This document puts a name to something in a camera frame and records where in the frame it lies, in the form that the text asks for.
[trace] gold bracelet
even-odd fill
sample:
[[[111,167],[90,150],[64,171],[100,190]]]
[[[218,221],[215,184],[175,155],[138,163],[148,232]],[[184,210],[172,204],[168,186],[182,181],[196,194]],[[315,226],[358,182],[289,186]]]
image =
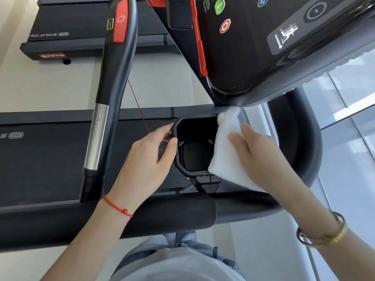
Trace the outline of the gold bracelet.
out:
[[[297,238],[298,240],[305,246],[307,247],[310,247],[310,248],[315,248],[315,249],[319,249],[319,248],[322,248],[322,247],[325,247],[325,246],[329,246],[329,245],[333,245],[333,244],[337,244],[338,242],[340,242],[342,240],[342,238],[346,235],[346,233],[348,232],[348,226],[346,224],[346,221],[345,221],[345,218],[337,213],[337,212],[332,212],[331,213],[334,215],[335,219],[337,222],[341,222],[342,223],[342,227],[339,231],[339,233],[336,235],[336,236],[329,236],[329,235],[326,235],[324,236],[322,239],[324,240],[324,242],[320,243],[320,244],[309,244],[307,242],[305,242],[303,239],[304,238],[307,238],[309,239],[310,241],[312,239],[316,239],[316,238],[312,238],[312,237],[309,237],[307,235],[305,235],[301,228],[298,228],[297,229]]]

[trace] black cup holder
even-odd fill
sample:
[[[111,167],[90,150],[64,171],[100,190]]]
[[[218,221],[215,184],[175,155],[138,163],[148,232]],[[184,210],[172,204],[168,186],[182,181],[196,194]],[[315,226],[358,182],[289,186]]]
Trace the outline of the black cup holder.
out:
[[[172,130],[179,141],[175,164],[181,173],[189,178],[210,175],[208,168],[218,132],[218,115],[183,115]]]

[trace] hand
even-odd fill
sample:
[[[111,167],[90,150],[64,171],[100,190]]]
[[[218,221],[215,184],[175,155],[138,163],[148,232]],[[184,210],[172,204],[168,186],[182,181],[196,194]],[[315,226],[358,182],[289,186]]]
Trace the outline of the hand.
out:
[[[228,138],[236,148],[241,163],[253,182],[276,199],[281,196],[287,198],[286,187],[303,185],[274,138],[261,135],[244,123],[241,124],[241,130],[245,139],[237,133],[231,133]]]
[[[134,142],[120,173],[108,193],[108,199],[118,207],[135,210],[153,194],[165,180],[177,151],[177,138],[169,132],[173,123],[160,127]],[[163,156],[161,146],[166,146]]]

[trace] red button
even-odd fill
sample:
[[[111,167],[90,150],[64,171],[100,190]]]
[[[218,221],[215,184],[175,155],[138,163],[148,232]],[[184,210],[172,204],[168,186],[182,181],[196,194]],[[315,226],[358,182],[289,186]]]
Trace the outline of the red button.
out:
[[[128,23],[128,0],[122,0],[117,4],[115,28],[113,32],[113,41],[123,43],[126,34],[126,25]]]

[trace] white towel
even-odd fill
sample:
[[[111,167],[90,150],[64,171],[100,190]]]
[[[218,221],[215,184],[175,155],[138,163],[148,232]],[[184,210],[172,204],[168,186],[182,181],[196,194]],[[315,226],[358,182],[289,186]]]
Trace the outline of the white towel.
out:
[[[247,176],[236,149],[228,139],[228,135],[232,132],[236,132],[243,137],[240,121],[237,118],[240,111],[240,108],[231,107],[226,112],[219,114],[218,133],[216,134],[214,155],[209,166],[209,172],[248,189],[265,192]]]

